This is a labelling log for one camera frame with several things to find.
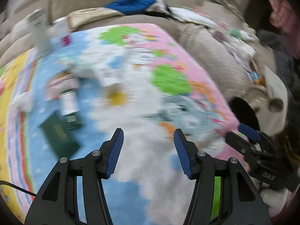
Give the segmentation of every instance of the white cloth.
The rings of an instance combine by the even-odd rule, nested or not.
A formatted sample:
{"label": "white cloth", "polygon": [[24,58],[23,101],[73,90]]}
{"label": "white cloth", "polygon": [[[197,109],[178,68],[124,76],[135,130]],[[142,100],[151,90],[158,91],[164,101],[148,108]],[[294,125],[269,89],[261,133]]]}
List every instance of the white cloth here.
{"label": "white cloth", "polygon": [[33,109],[33,96],[30,91],[23,94],[15,96],[15,98],[10,103],[10,106],[15,111],[22,111],[29,113]]}
{"label": "white cloth", "polygon": [[184,21],[191,21],[191,22],[197,22],[199,24],[203,25],[208,25],[210,27],[215,28],[217,24],[210,19],[207,19],[197,13],[194,13],[193,11],[184,9],[184,8],[179,8],[179,7],[170,7],[169,8],[173,14],[173,16],[179,20],[184,20]]}

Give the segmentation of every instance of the gray cloth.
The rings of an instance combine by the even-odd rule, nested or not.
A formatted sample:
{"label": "gray cloth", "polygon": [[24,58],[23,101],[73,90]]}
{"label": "gray cloth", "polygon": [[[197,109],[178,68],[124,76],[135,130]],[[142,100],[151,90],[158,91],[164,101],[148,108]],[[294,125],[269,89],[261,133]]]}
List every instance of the gray cloth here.
{"label": "gray cloth", "polygon": [[273,49],[277,67],[276,74],[287,88],[292,87],[294,83],[295,64],[288,42],[283,35],[265,30],[260,30],[257,33],[257,37],[263,46],[267,45]]}

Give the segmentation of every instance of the white bottle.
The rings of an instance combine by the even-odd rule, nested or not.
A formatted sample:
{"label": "white bottle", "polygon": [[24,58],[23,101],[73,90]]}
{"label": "white bottle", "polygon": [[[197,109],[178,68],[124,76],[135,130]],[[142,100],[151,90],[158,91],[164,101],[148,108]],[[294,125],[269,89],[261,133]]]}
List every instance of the white bottle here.
{"label": "white bottle", "polygon": [[51,41],[46,31],[45,10],[39,9],[28,17],[28,27],[31,30],[35,47],[40,57],[44,57],[53,51]]}

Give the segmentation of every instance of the blue cloth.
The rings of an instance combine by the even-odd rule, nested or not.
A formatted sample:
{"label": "blue cloth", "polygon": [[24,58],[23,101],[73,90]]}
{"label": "blue cloth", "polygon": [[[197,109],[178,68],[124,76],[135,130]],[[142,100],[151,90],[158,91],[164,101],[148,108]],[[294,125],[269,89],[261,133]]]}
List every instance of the blue cloth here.
{"label": "blue cloth", "polygon": [[125,15],[131,15],[143,13],[154,2],[155,0],[117,0],[105,7],[115,9]]}

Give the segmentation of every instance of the bottle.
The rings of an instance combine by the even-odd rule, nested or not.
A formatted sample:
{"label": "bottle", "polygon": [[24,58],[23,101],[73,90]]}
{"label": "bottle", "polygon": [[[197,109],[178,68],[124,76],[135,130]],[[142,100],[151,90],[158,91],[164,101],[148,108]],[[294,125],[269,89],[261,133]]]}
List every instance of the bottle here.
{"label": "bottle", "polygon": [[44,57],[53,51],[50,38],[46,31],[46,15],[44,9],[39,9],[31,14],[28,19],[28,27],[40,57]]}
{"label": "bottle", "polygon": [[61,102],[61,114],[66,119],[66,128],[69,130],[81,127],[81,119],[78,115],[79,109],[76,102],[74,89],[65,90],[58,96]]}
{"label": "bottle", "polygon": [[70,32],[66,17],[56,19],[54,22],[56,36],[60,39],[62,46],[68,46],[71,43]]}

